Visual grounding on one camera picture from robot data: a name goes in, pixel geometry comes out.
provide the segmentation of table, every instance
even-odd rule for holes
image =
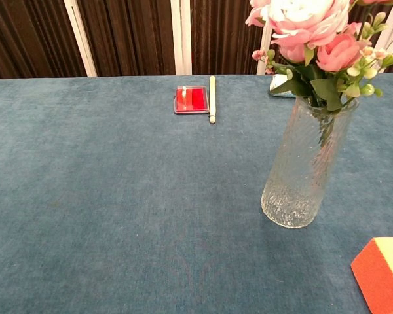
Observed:
[[[393,74],[361,100],[316,220],[260,197],[292,99],[217,76],[0,80],[0,313],[368,313],[350,270],[393,236]]]

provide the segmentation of glass vase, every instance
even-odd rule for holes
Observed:
[[[329,112],[296,98],[262,193],[262,210],[269,219],[287,228],[313,221],[357,107],[354,100],[340,111]]]

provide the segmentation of sponge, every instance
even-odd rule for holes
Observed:
[[[372,314],[393,314],[393,237],[375,237],[351,268]]]

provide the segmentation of red ink pad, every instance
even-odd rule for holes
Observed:
[[[204,86],[176,88],[174,112],[176,114],[208,113],[207,92]]]

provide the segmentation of orange sponge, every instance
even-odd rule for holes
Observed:
[[[393,237],[375,237],[351,263],[372,314],[393,314]]]

